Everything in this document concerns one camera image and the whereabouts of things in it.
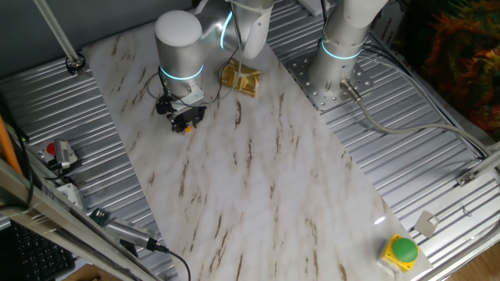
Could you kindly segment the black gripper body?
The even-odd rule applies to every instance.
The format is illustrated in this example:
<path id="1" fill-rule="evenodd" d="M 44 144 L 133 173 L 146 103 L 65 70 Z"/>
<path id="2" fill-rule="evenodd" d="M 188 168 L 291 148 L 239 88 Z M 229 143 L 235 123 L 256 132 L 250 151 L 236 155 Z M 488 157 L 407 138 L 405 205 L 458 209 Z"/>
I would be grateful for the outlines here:
<path id="1" fill-rule="evenodd" d="M 195 117 L 198 114 L 205 114 L 206 107 L 205 106 L 197 106 L 194 108 L 187 108 L 184 112 L 173 112 L 168 115 L 168 120 L 172 123 L 194 123 Z"/>

